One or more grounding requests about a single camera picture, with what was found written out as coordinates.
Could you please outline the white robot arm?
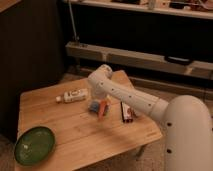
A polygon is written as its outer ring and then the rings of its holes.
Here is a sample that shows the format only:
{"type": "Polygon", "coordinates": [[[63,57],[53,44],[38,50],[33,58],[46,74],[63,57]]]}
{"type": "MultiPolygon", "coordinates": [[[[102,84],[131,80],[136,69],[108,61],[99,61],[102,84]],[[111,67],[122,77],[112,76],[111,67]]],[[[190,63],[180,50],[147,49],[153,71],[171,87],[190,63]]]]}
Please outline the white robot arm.
{"type": "Polygon", "coordinates": [[[164,127],[165,171],[213,171],[213,122],[200,99],[180,95],[168,102],[116,83],[112,75],[103,64],[88,76],[93,96],[111,95],[164,127]]]}

